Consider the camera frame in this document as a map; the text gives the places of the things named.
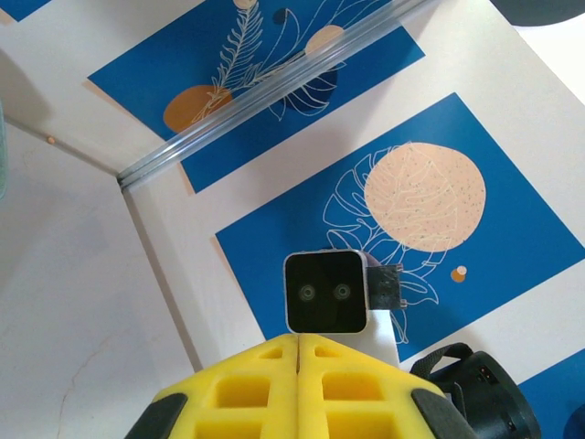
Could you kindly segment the poster with orange circle and feather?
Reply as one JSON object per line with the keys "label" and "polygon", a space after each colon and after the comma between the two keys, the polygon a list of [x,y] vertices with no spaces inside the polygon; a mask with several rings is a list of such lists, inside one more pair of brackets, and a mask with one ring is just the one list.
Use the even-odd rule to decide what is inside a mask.
{"label": "poster with orange circle and feather", "polygon": [[168,139],[165,115],[197,88],[188,123],[259,85],[301,58],[329,25],[347,29],[389,0],[203,0],[169,25],[93,72],[108,97]]}

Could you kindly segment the aluminium frame post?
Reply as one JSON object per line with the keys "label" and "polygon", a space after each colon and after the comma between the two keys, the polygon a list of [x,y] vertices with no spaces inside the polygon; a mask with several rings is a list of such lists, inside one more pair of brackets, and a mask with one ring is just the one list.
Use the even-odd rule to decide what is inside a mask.
{"label": "aluminium frame post", "polygon": [[426,0],[392,0],[380,7],[341,35],[330,38],[321,47],[302,55],[273,77],[264,80],[124,169],[117,176],[120,189],[125,191],[204,149],[310,80],[394,31],[401,26],[404,16],[425,2]]}

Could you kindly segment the blue poster with leaf outlines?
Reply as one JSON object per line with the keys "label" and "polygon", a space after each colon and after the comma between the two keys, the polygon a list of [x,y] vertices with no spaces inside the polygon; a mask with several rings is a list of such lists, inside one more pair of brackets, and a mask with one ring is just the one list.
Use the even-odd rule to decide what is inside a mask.
{"label": "blue poster with leaf outlines", "polygon": [[0,0],[0,9],[16,22],[36,12],[51,0]]}

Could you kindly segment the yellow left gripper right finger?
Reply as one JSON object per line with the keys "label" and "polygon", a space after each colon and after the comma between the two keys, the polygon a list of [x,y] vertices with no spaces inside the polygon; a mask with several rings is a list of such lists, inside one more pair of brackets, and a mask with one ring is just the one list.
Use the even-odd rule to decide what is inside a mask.
{"label": "yellow left gripper right finger", "polygon": [[299,439],[478,439],[429,381],[318,335],[298,347]]}

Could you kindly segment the blue leaf-pattern placemat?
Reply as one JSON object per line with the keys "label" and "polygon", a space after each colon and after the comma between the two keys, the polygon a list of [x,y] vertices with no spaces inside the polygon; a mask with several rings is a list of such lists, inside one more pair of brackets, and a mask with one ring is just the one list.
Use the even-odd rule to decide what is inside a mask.
{"label": "blue leaf-pattern placemat", "polygon": [[356,250],[401,264],[408,358],[585,260],[585,246],[456,94],[221,230],[262,334],[287,330],[283,264]]}

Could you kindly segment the dark grey rounded object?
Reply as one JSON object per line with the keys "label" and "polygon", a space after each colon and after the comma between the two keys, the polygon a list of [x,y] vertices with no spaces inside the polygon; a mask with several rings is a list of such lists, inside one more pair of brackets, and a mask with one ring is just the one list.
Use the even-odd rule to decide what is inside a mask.
{"label": "dark grey rounded object", "polygon": [[542,27],[585,14],[585,0],[490,0],[513,26]]}

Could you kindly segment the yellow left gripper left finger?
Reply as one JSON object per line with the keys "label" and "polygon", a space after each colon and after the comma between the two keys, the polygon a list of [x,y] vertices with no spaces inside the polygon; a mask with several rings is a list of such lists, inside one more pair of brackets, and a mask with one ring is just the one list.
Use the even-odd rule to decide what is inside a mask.
{"label": "yellow left gripper left finger", "polygon": [[298,439],[297,373],[276,337],[159,391],[123,439]]}

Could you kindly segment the blue poster with dark leaf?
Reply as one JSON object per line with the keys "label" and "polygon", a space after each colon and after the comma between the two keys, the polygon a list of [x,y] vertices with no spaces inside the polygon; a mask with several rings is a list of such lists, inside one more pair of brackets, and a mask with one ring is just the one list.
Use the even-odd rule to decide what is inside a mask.
{"label": "blue poster with dark leaf", "polygon": [[182,161],[199,192],[424,57],[400,27]]}

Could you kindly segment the blue poster with white flower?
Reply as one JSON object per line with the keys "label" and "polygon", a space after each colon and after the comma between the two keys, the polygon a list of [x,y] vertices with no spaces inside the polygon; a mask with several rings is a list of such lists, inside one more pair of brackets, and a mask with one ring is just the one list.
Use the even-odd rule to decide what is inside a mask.
{"label": "blue poster with white flower", "polygon": [[585,439],[585,348],[520,385],[542,439]]}

